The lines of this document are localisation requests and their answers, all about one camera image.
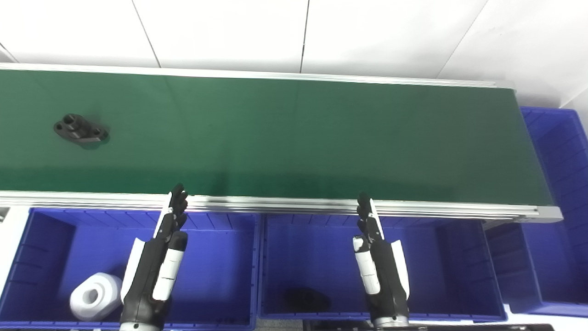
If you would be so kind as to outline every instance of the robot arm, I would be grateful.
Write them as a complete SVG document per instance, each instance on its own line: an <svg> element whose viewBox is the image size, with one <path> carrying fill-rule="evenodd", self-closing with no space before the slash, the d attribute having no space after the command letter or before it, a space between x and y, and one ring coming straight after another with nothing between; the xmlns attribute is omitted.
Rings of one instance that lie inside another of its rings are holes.
<svg viewBox="0 0 588 331"><path fill-rule="evenodd" d="M389 244L382 231L373 200L367 194L358 198L358 227L363 234L353 238L370 318L374 327L408 325L408 276L402 244Z"/></svg>
<svg viewBox="0 0 588 331"><path fill-rule="evenodd" d="M188 243L180 231L188 194L178 184L163 204L153 237L135 239L122 283L121 331L160 331L171 305L171 292Z"/></svg>

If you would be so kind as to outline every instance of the blue storage crate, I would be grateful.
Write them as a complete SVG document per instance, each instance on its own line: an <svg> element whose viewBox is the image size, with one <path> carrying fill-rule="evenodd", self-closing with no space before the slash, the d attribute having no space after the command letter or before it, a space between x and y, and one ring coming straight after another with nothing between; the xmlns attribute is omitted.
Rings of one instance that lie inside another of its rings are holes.
<svg viewBox="0 0 588 331"><path fill-rule="evenodd" d="M259 313L268 319L366 320L365 290L353 253L357 216L268 215L264 225ZM386 239L400 239L410 278L411 320L505 320L478 220L382 217ZM288 308L287 289L330 298L327 312Z"/></svg>
<svg viewBox="0 0 588 331"><path fill-rule="evenodd" d="M97 272L124 276L135 237L149 240L159 212L33 209L0 299L0 327L116 329L69 309L74 288ZM257 214L189 213L188 246L167 329L253 330L257 309Z"/></svg>
<svg viewBox="0 0 588 331"><path fill-rule="evenodd" d="M573 110L522 113L564 220L487 231L502 296L513 313L588 317L588 154Z"/></svg>

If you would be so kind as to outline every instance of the black metal part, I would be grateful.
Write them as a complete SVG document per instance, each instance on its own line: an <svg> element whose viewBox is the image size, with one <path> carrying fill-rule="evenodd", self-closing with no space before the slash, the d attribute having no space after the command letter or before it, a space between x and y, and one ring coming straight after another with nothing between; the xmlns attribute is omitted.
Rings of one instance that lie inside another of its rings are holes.
<svg viewBox="0 0 588 331"><path fill-rule="evenodd" d="M327 312L331 307L330 298L310 287L296 287L284 292L286 305L296 313Z"/></svg>
<svg viewBox="0 0 588 331"><path fill-rule="evenodd" d="M92 123L78 114L65 115L53 125L53 130L63 139L76 144L95 143L108 137L104 126Z"/></svg>

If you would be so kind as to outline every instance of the black mechanical bracket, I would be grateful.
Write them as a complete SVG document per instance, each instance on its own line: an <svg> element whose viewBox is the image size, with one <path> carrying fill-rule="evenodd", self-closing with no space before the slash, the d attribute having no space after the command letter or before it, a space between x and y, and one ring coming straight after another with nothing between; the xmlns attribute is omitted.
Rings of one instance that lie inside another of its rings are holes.
<svg viewBox="0 0 588 331"><path fill-rule="evenodd" d="M104 126L92 123L77 114L67 114L55 123L53 130L63 139L76 144L94 143L108 137Z"/></svg>

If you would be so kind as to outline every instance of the white wall panel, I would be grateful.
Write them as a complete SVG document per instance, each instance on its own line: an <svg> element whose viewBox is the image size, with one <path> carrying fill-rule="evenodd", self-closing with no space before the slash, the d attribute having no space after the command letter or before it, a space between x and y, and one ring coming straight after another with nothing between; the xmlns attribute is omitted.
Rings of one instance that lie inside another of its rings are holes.
<svg viewBox="0 0 588 331"><path fill-rule="evenodd" d="M3 0L0 42L19 62L157 63L131 0Z"/></svg>
<svg viewBox="0 0 588 331"><path fill-rule="evenodd" d="M588 88L573 98L570 102L563 105L562 108L575 109L578 112L578 115L580 115L584 131L588 133Z"/></svg>
<svg viewBox="0 0 588 331"><path fill-rule="evenodd" d="M135 0L162 67L298 72L307 0Z"/></svg>
<svg viewBox="0 0 588 331"><path fill-rule="evenodd" d="M588 2L489 0L439 78L509 80L521 105L559 107L588 84Z"/></svg>
<svg viewBox="0 0 588 331"><path fill-rule="evenodd" d="M486 0L310 0L302 72L435 78Z"/></svg>
<svg viewBox="0 0 588 331"><path fill-rule="evenodd" d="M0 45L0 62L13 62L12 58L8 55L8 52L2 47L2 45Z"/></svg>

